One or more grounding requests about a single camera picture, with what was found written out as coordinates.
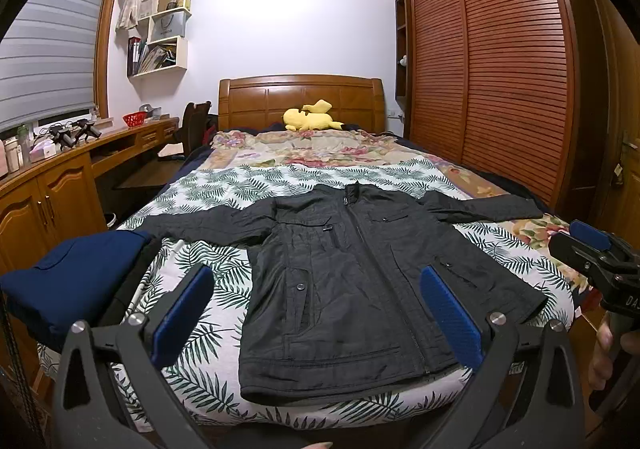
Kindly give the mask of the person's right hand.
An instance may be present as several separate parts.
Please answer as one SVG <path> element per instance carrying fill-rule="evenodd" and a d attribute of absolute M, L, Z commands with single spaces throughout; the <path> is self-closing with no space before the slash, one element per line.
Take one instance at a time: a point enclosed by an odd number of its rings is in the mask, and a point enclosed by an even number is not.
<path fill-rule="evenodd" d="M 612 377 L 612 346 L 620 341 L 620 347 L 628 354 L 638 357 L 640 354 L 640 335 L 638 331 L 630 331 L 624 335 L 615 334 L 611 329 L 610 314 L 605 313 L 598 331 L 597 340 L 588 367 L 588 382 L 594 391 L 602 391 L 606 382 Z"/>

